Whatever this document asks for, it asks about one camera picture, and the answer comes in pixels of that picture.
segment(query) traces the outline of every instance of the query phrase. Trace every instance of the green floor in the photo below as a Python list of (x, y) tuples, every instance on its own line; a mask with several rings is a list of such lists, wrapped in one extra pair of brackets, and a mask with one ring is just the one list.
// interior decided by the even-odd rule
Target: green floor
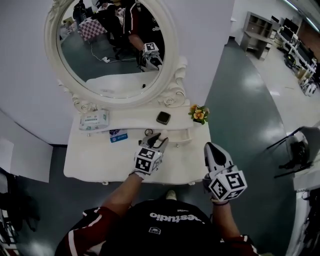
[(114, 63), (105, 63), (92, 55), (92, 52), (100, 60), (104, 57), (116, 61), (113, 46), (108, 42), (107, 35), (84, 41), (79, 33), (73, 32), (61, 44), (63, 55), (71, 69), (83, 80), (99, 78), (107, 75), (140, 73), (136, 56), (133, 50), (125, 50), (120, 59)]
[[(286, 134), (258, 71), (234, 41), (224, 48), (206, 104), (211, 109), (211, 141), (231, 154), (247, 180), (248, 189), (231, 202), (240, 231), (250, 235), (260, 254), (284, 256), (294, 224), (296, 196), (292, 177), (273, 178), (282, 172), (278, 165), (288, 160), (285, 145), (274, 151), (264, 149)], [(82, 211), (100, 206), (120, 185), (65, 177), (66, 151), (54, 149), (50, 183), (18, 178), (19, 187), (34, 198), (41, 218), (35, 233), (26, 225), (19, 233), (18, 248), (25, 256), (53, 256), (62, 237), (82, 218)], [(212, 213), (201, 182), (174, 187), (144, 183), (135, 203), (159, 198), (168, 189), (174, 189), (178, 200), (199, 207), (207, 216)]]
[(248, 189), (232, 202), (240, 230), (259, 252), (284, 256), (296, 210), (292, 176), (278, 166), (288, 161), (285, 143), (265, 148), (286, 136), (278, 109), (262, 78), (235, 41), (224, 48), (206, 105), (211, 109), (211, 141), (225, 148)]

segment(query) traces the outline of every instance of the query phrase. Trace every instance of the red sleeve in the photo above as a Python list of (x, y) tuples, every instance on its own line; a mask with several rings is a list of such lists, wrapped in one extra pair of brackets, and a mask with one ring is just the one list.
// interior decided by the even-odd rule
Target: red sleeve
[(58, 245), (56, 256), (83, 256), (90, 248), (102, 245), (107, 234), (120, 220), (116, 213), (105, 207), (87, 210), (83, 215), (84, 218)]
[(225, 243), (230, 255), (237, 256), (258, 256), (257, 249), (247, 235), (235, 237), (229, 240), (221, 241)]
[(138, 35), (139, 28), (139, 11), (137, 4), (133, 3), (125, 8), (124, 21), (123, 21), (123, 34), (124, 35)]

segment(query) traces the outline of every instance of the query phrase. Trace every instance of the checkered cloth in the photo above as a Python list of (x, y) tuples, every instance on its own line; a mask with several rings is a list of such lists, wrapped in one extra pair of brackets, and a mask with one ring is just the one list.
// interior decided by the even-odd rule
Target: checkered cloth
[(86, 19), (85, 21), (81, 22), (78, 28), (78, 32), (84, 41), (107, 33), (106, 29), (100, 24), (97, 19)]

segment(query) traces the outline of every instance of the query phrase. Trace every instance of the oval mirror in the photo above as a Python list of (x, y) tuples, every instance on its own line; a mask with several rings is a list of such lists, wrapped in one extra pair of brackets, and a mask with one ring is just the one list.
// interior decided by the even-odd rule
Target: oval mirror
[(143, 94), (165, 62), (160, 26), (136, 0), (76, 0), (62, 15), (57, 37), (68, 72), (103, 97)]

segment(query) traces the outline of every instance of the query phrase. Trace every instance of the white vanity table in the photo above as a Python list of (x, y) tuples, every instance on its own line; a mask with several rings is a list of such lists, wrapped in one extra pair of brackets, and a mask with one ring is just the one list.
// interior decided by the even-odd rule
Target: white vanity table
[[(153, 32), (160, 31), (163, 37), (165, 49), (159, 49), (159, 53), (165, 51), (165, 55), (159, 70), (123, 75), (102, 73), (84, 82), (78, 76), (81, 74), (69, 65), (70, 60), (64, 56), (59, 43), (58, 28), (72, 2), (54, 0), (45, 24), (48, 60), (60, 79), (59, 85), (71, 93), (73, 104), (79, 111), (73, 119), (68, 141), (65, 176), (105, 184), (124, 181), (133, 170), (138, 141), (146, 136), (146, 129), (152, 129), (155, 133), (167, 130), (169, 144), (159, 170), (144, 182), (192, 185), (201, 181), (208, 173), (204, 146), (211, 141), (209, 127), (207, 123), (193, 122), (188, 115), (190, 101), (183, 85), (188, 61), (179, 56), (175, 25), (164, 3), (140, 0), (153, 17)], [(81, 114), (101, 109), (109, 112), (106, 131), (91, 131), (90, 134), (80, 131)], [(156, 121), (161, 111), (171, 115), (167, 125)], [(118, 129), (127, 129), (128, 138), (111, 143), (109, 130)]]

